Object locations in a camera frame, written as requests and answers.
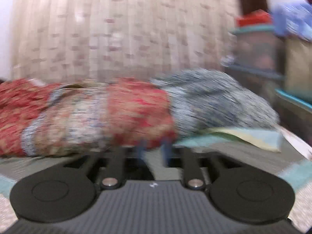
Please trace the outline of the light green yellow cloth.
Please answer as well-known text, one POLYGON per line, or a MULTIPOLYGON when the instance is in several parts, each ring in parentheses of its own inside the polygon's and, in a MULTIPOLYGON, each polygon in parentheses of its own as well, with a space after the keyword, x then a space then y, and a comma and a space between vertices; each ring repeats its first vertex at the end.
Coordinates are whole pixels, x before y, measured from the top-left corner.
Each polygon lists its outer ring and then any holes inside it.
POLYGON ((242 142, 259 149, 279 153, 283 136, 276 129, 260 128, 209 128, 199 134, 181 139, 175 146, 209 147, 217 143, 242 142))

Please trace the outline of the patchwork floral quilt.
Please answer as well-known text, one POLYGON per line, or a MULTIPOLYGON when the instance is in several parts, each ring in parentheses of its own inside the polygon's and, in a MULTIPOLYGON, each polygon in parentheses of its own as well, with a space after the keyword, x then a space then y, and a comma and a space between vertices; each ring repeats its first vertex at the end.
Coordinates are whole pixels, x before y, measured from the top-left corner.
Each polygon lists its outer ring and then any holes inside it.
POLYGON ((1 84, 1 155, 66 156, 109 145, 148 148, 207 128, 273 128, 262 97, 217 70, 184 70, 139 81, 1 84))

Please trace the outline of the patterned bedspread with text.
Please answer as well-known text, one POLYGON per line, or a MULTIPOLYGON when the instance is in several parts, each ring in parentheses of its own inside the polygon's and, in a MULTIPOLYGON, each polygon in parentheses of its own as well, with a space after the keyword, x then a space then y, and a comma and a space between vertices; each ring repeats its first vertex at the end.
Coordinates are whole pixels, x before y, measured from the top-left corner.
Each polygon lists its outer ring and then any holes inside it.
MULTIPOLYGON (((261 150, 251 144, 230 139, 228 135, 202 135, 186 139, 181 146, 198 152, 219 151, 240 161, 277 174, 295 190, 296 200, 289 218, 301 231, 311 227, 311 146, 301 138, 279 128, 275 133, 280 151, 261 150)), ((10 157, 1 159, 1 232, 17 220, 9 193, 21 178, 67 160, 67 157, 10 157)))

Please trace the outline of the clear storage bin teal lid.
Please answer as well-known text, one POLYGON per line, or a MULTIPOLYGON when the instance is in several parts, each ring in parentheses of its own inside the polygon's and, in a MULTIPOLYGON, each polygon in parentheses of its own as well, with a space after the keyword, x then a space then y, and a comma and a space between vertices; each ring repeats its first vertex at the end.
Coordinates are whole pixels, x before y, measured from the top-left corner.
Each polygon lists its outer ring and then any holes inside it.
POLYGON ((273 102, 284 84, 285 44, 276 36, 272 17, 263 10, 236 18, 231 32, 232 54, 223 61, 224 72, 243 87, 273 102))

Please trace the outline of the leaf print curtain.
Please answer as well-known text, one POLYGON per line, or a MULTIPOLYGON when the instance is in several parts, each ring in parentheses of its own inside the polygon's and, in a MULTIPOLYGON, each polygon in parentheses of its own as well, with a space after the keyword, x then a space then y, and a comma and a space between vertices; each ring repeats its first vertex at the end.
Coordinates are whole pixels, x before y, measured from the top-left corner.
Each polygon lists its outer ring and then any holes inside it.
POLYGON ((221 67, 238 0, 15 0, 13 79, 148 79, 221 67))

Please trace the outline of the cardboard box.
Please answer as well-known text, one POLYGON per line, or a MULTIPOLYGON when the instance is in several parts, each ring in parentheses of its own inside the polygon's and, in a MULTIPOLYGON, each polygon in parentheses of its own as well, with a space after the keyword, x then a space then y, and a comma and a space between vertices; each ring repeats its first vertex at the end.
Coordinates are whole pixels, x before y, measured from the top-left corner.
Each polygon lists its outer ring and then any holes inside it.
POLYGON ((311 42, 291 36, 286 39, 285 90, 311 101, 311 42))

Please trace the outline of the blue printed bag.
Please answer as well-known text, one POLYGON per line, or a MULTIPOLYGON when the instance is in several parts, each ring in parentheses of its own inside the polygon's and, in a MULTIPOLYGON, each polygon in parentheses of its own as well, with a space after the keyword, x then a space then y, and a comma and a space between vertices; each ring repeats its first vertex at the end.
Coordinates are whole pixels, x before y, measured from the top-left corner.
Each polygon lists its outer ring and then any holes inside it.
POLYGON ((290 3, 276 6, 271 12, 277 36, 293 35, 311 42, 311 5, 290 3))

